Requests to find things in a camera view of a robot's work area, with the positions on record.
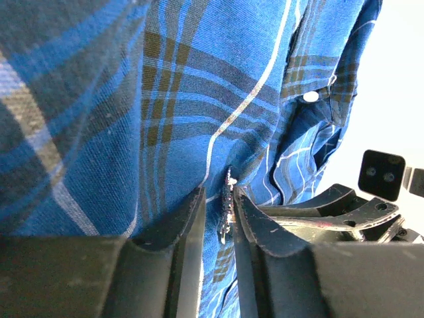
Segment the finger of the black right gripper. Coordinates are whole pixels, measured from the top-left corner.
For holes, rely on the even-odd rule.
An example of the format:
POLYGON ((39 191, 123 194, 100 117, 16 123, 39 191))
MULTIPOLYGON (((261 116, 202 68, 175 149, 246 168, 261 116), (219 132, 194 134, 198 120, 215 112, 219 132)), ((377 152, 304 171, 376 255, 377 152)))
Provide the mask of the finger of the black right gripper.
POLYGON ((398 215, 399 211, 396 205, 374 198, 359 208, 338 216, 271 216, 271 219, 283 227, 309 227, 327 231, 362 231, 383 225, 398 215))
POLYGON ((259 210, 272 217, 336 217, 354 201, 353 189, 334 184, 318 196, 293 205, 261 206, 259 210))

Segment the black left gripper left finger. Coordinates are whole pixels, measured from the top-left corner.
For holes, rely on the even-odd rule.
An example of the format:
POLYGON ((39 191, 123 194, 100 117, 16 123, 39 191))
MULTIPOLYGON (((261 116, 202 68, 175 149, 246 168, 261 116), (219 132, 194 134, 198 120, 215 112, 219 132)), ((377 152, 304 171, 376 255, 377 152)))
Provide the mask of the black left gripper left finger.
POLYGON ((2 317, 195 317, 205 189, 135 238, 2 237, 2 317))

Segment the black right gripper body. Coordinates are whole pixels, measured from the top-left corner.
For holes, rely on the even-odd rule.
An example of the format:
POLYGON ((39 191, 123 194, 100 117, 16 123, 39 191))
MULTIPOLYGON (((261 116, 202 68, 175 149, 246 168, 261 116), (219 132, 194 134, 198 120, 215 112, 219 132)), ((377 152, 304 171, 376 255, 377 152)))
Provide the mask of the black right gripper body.
POLYGON ((369 229, 353 232, 344 232, 342 241, 371 241, 377 243, 408 242, 423 244, 423 235, 404 227, 405 218, 395 217, 388 222, 369 229))

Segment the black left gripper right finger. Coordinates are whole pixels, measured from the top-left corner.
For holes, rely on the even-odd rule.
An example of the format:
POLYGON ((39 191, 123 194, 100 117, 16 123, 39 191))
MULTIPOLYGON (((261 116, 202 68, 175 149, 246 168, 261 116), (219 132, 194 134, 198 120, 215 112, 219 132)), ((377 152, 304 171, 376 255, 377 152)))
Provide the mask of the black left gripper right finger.
MULTIPOLYGON (((344 214, 368 201, 356 194, 344 214)), ((423 316, 423 244, 283 227, 239 187, 234 211, 242 317, 423 316)))

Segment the blue plaid shirt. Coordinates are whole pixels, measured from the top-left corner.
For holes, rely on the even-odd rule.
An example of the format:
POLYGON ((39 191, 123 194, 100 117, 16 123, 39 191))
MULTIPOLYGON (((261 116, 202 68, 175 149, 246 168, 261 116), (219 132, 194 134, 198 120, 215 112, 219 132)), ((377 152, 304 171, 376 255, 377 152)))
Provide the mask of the blue plaid shirt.
POLYGON ((311 199, 381 1, 2 1, 1 233, 134 237, 207 192, 199 317, 239 317, 221 191, 311 199))

